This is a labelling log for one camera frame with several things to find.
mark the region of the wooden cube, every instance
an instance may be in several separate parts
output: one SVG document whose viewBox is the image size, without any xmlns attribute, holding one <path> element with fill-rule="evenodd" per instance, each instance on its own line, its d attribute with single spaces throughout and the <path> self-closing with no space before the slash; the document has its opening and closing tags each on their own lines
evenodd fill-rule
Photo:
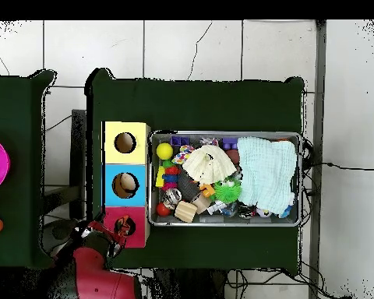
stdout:
<svg viewBox="0 0 374 299">
<path fill-rule="evenodd" d="M 125 248 L 144 248 L 150 235 L 146 207 L 105 207 L 104 226 L 114 230 L 116 220 L 123 216 L 129 216 L 136 224 L 136 231 L 126 238 Z"/>
<path fill-rule="evenodd" d="M 146 165 L 105 164 L 105 206 L 146 206 L 146 184 Z"/>
<path fill-rule="evenodd" d="M 149 132 L 150 127 L 146 123 L 106 121 L 105 163 L 146 164 Z"/>
</svg>

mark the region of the blue box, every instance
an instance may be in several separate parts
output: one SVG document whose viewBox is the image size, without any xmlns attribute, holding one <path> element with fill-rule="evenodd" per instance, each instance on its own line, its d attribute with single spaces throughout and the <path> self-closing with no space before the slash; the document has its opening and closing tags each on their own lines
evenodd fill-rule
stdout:
<svg viewBox="0 0 374 299">
<path fill-rule="evenodd" d="M 139 187 L 130 198 L 121 199 L 112 189 L 114 178 L 121 173 L 129 173 L 137 179 Z M 146 165 L 105 164 L 105 205 L 145 206 L 146 205 Z"/>
</svg>

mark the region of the yellow box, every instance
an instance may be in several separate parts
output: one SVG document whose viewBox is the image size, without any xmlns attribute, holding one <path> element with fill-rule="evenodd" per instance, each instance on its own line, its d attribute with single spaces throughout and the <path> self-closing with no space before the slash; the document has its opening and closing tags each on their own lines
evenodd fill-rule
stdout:
<svg viewBox="0 0 374 299">
<path fill-rule="evenodd" d="M 106 164 L 146 164 L 150 132 L 146 123 L 106 121 L 104 124 Z"/>
</svg>

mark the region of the purple toy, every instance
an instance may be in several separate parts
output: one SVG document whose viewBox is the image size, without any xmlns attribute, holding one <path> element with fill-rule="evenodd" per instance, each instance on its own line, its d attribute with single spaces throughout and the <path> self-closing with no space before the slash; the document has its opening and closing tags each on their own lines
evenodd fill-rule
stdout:
<svg viewBox="0 0 374 299">
<path fill-rule="evenodd" d="M 223 138 L 223 149 L 237 149 L 238 138 Z"/>
<path fill-rule="evenodd" d="M 181 136 L 171 137 L 171 146 L 186 146 L 190 144 L 190 138 L 182 138 Z"/>
</svg>

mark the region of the yellow ball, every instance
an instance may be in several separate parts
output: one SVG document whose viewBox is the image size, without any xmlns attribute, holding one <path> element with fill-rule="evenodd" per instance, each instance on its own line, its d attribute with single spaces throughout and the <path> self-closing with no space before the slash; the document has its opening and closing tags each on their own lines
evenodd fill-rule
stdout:
<svg viewBox="0 0 374 299">
<path fill-rule="evenodd" d="M 162 160 L 168 160 L 173 155 L 173 148 L 169 143 L 160 143 L 157 147 L 157 155 Z"/>
</svg>

